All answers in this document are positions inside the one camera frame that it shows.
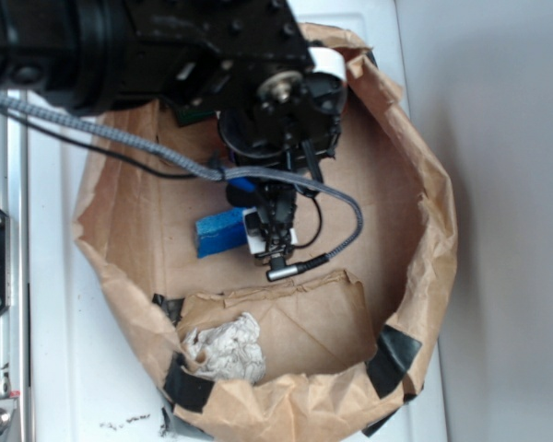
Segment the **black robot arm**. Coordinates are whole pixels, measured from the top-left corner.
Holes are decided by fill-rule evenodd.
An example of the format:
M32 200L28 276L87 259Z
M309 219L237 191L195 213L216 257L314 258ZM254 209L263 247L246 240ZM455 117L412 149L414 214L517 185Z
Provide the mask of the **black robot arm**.
M237 163L332 157L347 97L285 1L0 1L0 89L76 116L214 112Z

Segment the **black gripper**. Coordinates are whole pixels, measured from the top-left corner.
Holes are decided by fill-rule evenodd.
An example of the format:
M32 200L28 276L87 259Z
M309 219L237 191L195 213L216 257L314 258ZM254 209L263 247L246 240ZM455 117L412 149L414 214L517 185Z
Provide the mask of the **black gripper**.
M335 156L346 101L345 80L287 71L266 80L249 107L222 111L218 131L238 166L317 173Z

